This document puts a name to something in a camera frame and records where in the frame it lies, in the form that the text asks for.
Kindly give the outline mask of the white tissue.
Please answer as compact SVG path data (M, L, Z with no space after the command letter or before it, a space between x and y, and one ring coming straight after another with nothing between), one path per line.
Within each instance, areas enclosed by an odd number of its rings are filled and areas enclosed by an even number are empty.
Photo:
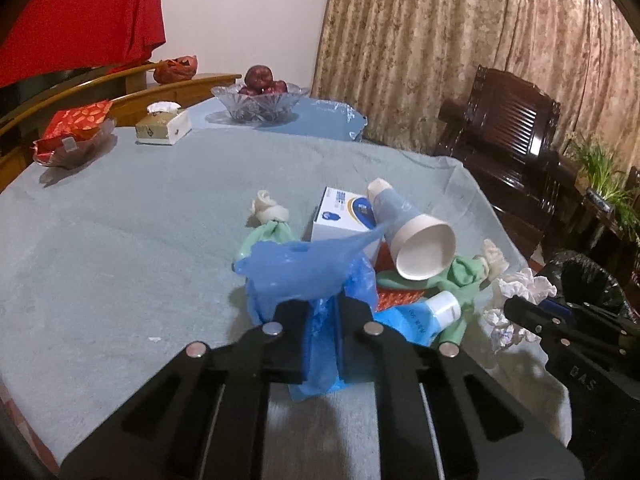
M491 283L491 303L482 318L490 328L493 352L506 351L521 342L539 342L532 330L518 324L518 312L537 307L542 300L553 299L558 289L548 278L535 275L532 269L498 276Z

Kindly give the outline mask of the blue tube with white cap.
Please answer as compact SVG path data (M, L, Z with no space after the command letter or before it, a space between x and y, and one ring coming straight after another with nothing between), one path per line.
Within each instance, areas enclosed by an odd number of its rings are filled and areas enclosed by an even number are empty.
M373 319L397 330L406 341L429 347L436 337L457 322L460 316L459 301L451 292L443 290L414 304L376 312Z

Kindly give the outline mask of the green rubber glove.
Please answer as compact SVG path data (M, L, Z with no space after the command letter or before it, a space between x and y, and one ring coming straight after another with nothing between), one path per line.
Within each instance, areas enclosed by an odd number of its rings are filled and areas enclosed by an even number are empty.
M296 240L288 223L290 221L288 208L274 200L267 190L259 190L256 193L250 206L250 220L255 223L255 226L236 252L232 266L249 257L253 246L259 242L285 244Z
M381 282L393 288L425 289L425 295L419 300L431 298L443 290L451 292L459 301L461 316L440 333L431 346L450 346L453 352L457 352L473 317L476 296L508 267L501 249L492 240L484 240L480 254L474 257L456 255L445 270L425 281L405 280L395 269L383 272Z

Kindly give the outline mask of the blue plastic bag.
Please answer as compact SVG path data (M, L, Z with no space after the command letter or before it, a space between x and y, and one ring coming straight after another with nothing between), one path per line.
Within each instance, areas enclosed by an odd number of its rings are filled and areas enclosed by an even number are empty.
M274 320L279 304L307 301L311 315L305 328L305 380L290 385L294 401L346 387L336 364L337 318L334 309L341 294L378 305L375 270L362 252L350 254L328 243L294 240L285 244L259 242L250 256L233 270L245 278L247 313L255 325Z

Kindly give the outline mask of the white blue paper cup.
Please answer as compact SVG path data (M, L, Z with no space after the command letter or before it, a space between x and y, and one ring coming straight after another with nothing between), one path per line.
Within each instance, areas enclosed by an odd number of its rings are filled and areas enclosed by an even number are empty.
M402 278L425 281L450 265L457 241L447 222L424 214L381 178L368 184L367 198Z

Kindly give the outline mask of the alcohol pads box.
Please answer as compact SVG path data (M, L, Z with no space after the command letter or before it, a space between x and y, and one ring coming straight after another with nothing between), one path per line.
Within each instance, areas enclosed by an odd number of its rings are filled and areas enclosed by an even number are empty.
M327 186L314 215L310 240L350 254L362 252L374 266L383 237L375 229L366 196Z

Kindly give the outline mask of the black trash bin with bag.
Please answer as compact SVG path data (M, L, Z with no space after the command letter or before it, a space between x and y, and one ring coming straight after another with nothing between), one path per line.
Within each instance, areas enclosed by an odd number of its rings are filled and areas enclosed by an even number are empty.
M555 299L561 304L597 307L634 324L639 323L639 313L631 307L614 276L579 252L557 252L537 275L555 287Z

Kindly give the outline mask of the dark wooden side table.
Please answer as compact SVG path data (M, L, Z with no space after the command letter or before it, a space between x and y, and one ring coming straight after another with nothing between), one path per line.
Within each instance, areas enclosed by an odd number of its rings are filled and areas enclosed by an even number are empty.
M561 249L589 257L613 272L633 266L639 249L615 219L613 207L576 185L560 186L552 219L541 242L542 255L550 259Z

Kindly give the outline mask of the orange foam net in pile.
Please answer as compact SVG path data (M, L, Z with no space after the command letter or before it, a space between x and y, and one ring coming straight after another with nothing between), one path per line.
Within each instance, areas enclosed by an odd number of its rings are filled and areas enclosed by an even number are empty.
M385 242L382 242L380 248L378 248L374 270L376 273L376 290L378 291L376 312L404 306L405 304L413 304L426 293L425 289L393 288L390 285L382 284L381 274L386 271L395 271L395 263Z

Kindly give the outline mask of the green potted plant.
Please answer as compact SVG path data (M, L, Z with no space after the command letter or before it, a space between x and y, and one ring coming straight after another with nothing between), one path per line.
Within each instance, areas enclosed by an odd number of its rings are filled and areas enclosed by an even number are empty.
M567 154L586 178L586 196L633 242L639 240L638 183L627 184L628 174L618 166L617 154L594 136L576 134Z

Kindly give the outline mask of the grey-blue tablecloth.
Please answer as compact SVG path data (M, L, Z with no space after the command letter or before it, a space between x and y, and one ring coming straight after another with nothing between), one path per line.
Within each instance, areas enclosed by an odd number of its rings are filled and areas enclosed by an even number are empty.
M122 128L77 171L28 167L1 195L1 377L58 460L192 341L250 328L232 262L250 203L268 191L296 235L326 188L383 178L454 228L524 259L460 162L382 146L204 129L173 146Z

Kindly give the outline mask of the glass fruit bowl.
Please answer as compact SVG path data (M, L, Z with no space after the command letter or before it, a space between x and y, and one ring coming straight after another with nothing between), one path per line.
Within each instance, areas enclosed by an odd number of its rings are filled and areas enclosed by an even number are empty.
M213 87L210 92L226 108L230 117L241 124L273 124L290 118L294 106L309 96L308 88L288 84L288 92L246 96L242 86Z

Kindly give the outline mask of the blue cover on side table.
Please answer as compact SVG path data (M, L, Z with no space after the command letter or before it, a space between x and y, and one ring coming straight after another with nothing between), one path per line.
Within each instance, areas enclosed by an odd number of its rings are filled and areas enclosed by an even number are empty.
M346 103L311 98L301 99L282 122L234 122L217 98L190 106L188 111L195 129L251 128L346 142L360 141L368 124L367 118Z

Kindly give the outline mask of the red apples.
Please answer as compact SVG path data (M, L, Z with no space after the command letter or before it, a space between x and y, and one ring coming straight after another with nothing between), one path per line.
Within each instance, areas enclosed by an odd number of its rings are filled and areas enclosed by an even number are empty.
M244 86L239 94L244 96L261 96L262 94L279 94L288 92L284 80L275 80L272 70L265 65L252 66L244 76Z

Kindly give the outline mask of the red cloth over television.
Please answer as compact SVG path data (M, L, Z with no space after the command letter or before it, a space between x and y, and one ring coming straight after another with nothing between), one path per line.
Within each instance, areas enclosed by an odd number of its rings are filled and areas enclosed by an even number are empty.
M29 0L1 20L1 84L146 61L165 41L162 0Z

